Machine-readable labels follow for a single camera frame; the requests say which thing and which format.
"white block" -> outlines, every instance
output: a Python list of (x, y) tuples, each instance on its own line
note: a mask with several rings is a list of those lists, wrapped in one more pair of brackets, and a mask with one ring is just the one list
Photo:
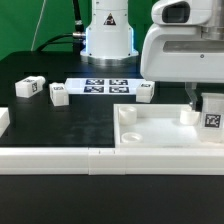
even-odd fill
[(8, 108), (0, 108), (0, 137), (10, 124)]
[(137, 96), (136, 95), (136, 102), (139, 103), (150, 103), (152, 100), (151, 96)]
[(155, 83), (151, 81), (143, 81), (136, 89), (136, 96), (150, 96), (154, 95)]
[(45, 78), (43, 76), (29, 76), (15, 84), (16, 96), (29, 98), (43, 90)]
[(50, 84), (49, 89), (54, 106), (69, 105), (68, 91), (66, 90), (64, 83), (52, 83)]

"blue light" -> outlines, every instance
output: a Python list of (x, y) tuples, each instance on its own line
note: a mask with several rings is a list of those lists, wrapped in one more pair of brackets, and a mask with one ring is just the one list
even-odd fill
[(89, 29), (86, 29), (86, 52), (88, 52)]
[(131, 50), (132, 50), (132, 52), (134, 52), (134, 30), (132, 28), (131, 28), (131, 36), (132, 36)]

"white robot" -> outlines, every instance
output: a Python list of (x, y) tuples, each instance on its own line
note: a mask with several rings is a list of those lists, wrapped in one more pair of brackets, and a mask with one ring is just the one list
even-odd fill
[(146, 80), (185, 82), (194, 104), (197, 83), (224, 83), (224, 0), (160, 0), (152, 19), (141, 59)]
[(122, 65), (136, 60), (133, 29), (128, 24), (128, 0), (92, 0), (92, 22), (86, 29), (82, 61)]

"black cable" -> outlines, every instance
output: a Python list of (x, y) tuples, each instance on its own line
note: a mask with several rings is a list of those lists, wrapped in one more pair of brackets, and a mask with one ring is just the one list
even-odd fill
[(75, 13), (75, 30), (78, 32), (84, 32), (84, 26), (82, 23), (78, 0), (73, 0), (73, 7), (74, 7), (74, 13)]
[(58, 35), (56, 37), (49, 39), (46, 43), (53, 42), (55, 40), (59, 40), (61, 38), (65, 38), (65, 37), (73, 37), (73, 34), (72, 33), (61, 34), (61, 35)]
[(74, 43), (80, 43), (80, 41), (63, 41), (63, 42), (46, 42), (39, 46), (36, 51), (42, 51), (45, 47), (51, 44), (74, 44)]

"qr code sticker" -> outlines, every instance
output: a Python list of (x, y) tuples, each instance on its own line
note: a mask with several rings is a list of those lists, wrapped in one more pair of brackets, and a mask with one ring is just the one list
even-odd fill
[(86, 85), (104, 85), (104, 79), (87, 79)]
[(142, 84), (141, 87), (150, 87), (150, 84)]
[(104, 87), (102, 86), (86, 86), (84, 88), (84, 93), (103, 93)]
[(37, 91), (37, 83), (33, 83), (32, 84), (32, 90), (33, 90), (33, 93)]
[(25, 80), (23, 80), (23, 82), (28, 82), (28, 83), (30, 83), (30, 82), (33, 82), (34, 80), (32, 80), (32, 79), (25, 79)]
[(54, 89), (54, 90), (63, 90), (64, 87), (62, 87), (62, 86), (58, 86), (58, 87), (54, 87), (53, 89)]
[(206, 114), (205, 127), (206, 128), (219, 128), (221, 124), (221, 115)]
[(126, 79), (111, 79), (109, 81), (111, 86), (127, 86), (128, 85), (128, 80)]
[(110, 87), (110, 93), (129, 93), (128, 87)]

